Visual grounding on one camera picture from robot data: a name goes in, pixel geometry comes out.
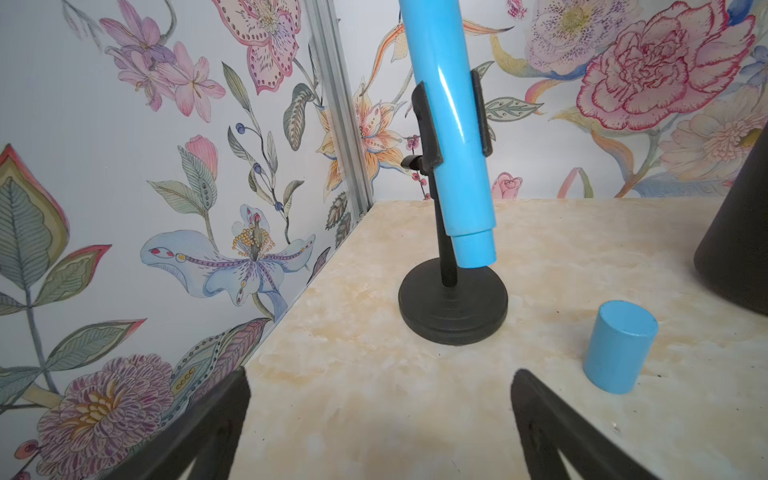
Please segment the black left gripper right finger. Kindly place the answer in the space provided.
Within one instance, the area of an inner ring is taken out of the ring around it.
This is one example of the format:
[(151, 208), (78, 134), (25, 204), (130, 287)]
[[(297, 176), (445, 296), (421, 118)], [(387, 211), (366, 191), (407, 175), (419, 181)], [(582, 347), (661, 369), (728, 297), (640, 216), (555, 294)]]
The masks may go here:
[(530, 371), (515, 372), (510, 399), (532, 479), (567, 479), (564, 460), (584, 479), (655, 477)]

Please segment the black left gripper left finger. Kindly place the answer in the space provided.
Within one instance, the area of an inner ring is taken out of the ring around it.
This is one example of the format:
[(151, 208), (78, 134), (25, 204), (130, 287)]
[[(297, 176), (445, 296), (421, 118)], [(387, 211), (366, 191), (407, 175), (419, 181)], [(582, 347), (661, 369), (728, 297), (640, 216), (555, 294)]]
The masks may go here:
[(109, 479), (227, 479), (251, 397), (239, 367), (137, 454), (109, 473)]

